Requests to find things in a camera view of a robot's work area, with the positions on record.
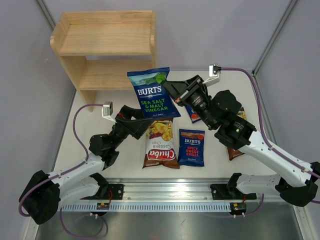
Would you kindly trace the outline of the Burts sea salt vinegar bag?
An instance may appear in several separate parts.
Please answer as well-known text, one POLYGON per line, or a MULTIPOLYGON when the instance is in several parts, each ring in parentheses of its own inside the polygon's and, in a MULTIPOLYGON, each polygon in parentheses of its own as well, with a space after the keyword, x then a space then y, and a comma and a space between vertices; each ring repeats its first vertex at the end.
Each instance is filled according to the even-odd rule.
POLYGON ((166 119, 181 116, 170 95, 161 85, 169 73, 169 67, 127 73, 145 118, 166 119))

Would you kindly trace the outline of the Burts spicy chilli bag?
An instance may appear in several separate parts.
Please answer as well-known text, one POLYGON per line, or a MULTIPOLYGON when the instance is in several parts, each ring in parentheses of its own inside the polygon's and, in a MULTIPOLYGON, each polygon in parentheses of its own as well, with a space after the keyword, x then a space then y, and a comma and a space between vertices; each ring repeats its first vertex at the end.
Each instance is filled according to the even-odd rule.
POLYGON ((185 109, 186 109, 186 111, 189 115, 189 118, 193 124, 201 120, 201 118, 198 116, 198 114, 190 106, 186 105, 185 109))
POLYGON ((178 164, 180 166, 204 167, 205 131, 179 129, 178 164))

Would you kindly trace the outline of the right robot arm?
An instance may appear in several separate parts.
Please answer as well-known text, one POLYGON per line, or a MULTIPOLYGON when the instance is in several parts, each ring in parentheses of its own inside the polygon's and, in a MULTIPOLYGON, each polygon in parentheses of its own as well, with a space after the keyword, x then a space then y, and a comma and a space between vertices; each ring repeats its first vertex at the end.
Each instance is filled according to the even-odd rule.
POLYGON ((212 197, 240 200, 249 195, 280 196, 284 201, 304 207, 316 197, 319 162, 304 162, 276 145, 272 145, 261 131, 238 115, 242 105, 229 90, 208 94, 203 79, 196 75, 185 81, 163 80, 161 85, 179 106, 189 106, 215 138, 227 148, 255 158, 274 175, 234 173, 224 187, 211 185, 212 197))

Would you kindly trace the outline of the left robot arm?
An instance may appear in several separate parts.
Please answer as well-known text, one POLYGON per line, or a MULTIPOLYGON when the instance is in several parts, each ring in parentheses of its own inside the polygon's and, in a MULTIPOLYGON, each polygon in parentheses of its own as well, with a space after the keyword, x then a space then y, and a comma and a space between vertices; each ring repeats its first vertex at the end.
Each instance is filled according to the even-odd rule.
POLYGON ((153 123, 141 109, 124 105, 115 118, 111 101, 98 104, 104 119, 112 121, 110 133, 93 135, 85 157, 61 170, 34 173, 18 202, 19 214, 31 217, 38 225, 50 220, 65 205, 82 198, 103 199, 108 181, 100 172, 111 167, 119 156, 117 148, 128 137, 140 139, 153 123))

